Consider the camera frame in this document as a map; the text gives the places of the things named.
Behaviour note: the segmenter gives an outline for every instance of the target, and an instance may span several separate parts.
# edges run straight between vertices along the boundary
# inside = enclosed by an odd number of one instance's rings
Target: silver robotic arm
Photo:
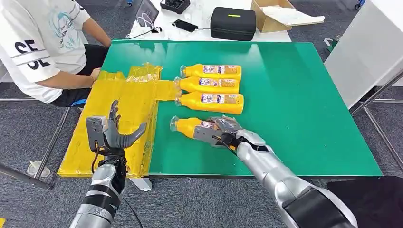
[[[86,119],[91,151],[104,159],[94,171],[91,185],[70,228],[110,228],[125,191],[127,174],[124,148],[128,148],[145,132],[146,123],[130,135],[118,132],[117,101],[112,103],[109,118],[91,116]]]
[[[289,228],[356,228],[348,207],[332,192],[297,177],[257,134],[235,132],[237,157],[269,192]]]

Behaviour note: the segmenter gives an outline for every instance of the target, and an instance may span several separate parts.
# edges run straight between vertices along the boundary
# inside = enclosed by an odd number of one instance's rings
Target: robotic arm
[[[146,123],[130,135],[120,135],[116,105],[114,101],[108,119],[86,119],[90,149],[104,159],[70,228],[110,228],[123,198],[127,174],[124,148],[140,138]],[[194,138],[230,149],[272,196],[289,228],[357,227],[354,215],[336,195],[297,177],[256,133],[242,129],[235,119],[226,116],[208,121],[218,130],[197,126]]]
[[[104,159],[92,176],[91,185],[70,228],[110,228],[125,191],[127,174],[124,148],[128,148],[143,135],[146,123],[130,135],[118,132],[117,103],[112,103],[109,118],[91,116],[86,119],[91,151]]]
[[[248,167],[277,204],[289,228],[356,228],[350,209],[332,192],[297,177],[256,133],[242,129],[233,118],[211,117],[225,146]]]

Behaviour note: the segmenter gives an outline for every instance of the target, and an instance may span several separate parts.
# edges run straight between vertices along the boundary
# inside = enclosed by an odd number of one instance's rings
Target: bottle label
[[[205,127],[205,128],[210,128],[210,129],[213,129],[213,130],[218,130],[218,126],[215,123],[212,123],[212,122],[201,121],[200,126]]]
[[[236,94],[202,94],[201,102],[203,103],[218,103],[218,104],[236,104]]]
[[[219,83],[217,79],[211,79],[211,78],[200,78],[199,79],[199,85],[200,86],[213,86],[213,87],[218,87]]]
[[[213,79],[213,78],[200,78],[200,86],[211,86],[211,87],[235,87],[234,79]]]
[[[224,74],[224,65],[204,65],[204,73],[206,74]]]
[[[220,87],[235,87],[235,79],[219,79],[218,85]]]
[[[203,72],[206,74],[236,74],[236,65],[204,65]]]
[[[237,66],[235,66],[235,65],[227,65],[227,66],[225,66],[225,73],[226,74],[236,74],[237,73]]]

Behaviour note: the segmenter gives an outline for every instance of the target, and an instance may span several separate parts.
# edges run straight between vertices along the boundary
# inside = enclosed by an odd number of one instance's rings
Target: cardboard box
[[[260,9],[265,6],[294,8],[288,0],[252,0],[250,8],[256,13],[256,27],[260,32],[275,32],[292,29],[292,26],[285,26],[271,17],[266,16]]]

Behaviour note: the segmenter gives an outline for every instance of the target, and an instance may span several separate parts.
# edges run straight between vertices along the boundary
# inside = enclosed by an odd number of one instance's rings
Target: zipper
[[[226,33],[232,33],[232,34],[243,34],[243,35],[250,35],[254,34],[255,32],[244,32],[244,31],[234,31],[234,30],[227,30],[227,29],[222,29],[222,28],[214,28],[212,29],[213,31],[218,31],[218,32],[226,32]]]

